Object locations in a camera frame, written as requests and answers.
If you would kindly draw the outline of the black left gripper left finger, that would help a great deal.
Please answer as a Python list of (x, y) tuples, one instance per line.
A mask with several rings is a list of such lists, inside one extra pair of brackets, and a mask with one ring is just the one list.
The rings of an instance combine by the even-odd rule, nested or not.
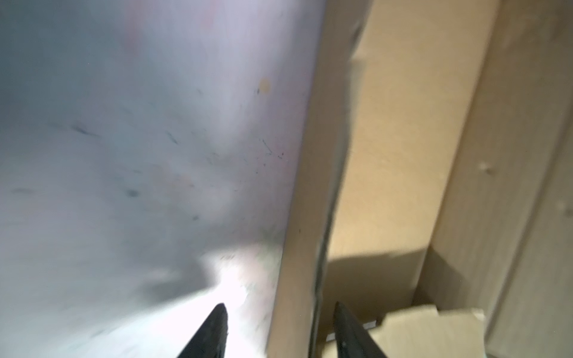
[(217, 304), (178, 358), (223, 358), (228, 338), (228, 311)]

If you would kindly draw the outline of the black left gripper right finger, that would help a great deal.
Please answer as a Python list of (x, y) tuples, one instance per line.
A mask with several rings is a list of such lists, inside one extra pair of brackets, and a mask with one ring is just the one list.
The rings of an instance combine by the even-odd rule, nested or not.
[(387, 358), (355, 315), (340, 301), (334, 306), (338, 358)]

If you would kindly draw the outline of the brown cardboard sheet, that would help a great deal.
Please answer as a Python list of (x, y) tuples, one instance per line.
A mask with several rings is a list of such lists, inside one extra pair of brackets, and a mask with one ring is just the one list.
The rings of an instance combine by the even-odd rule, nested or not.
[(572, 3), (327, 1), (265, 355), (572, 355)]

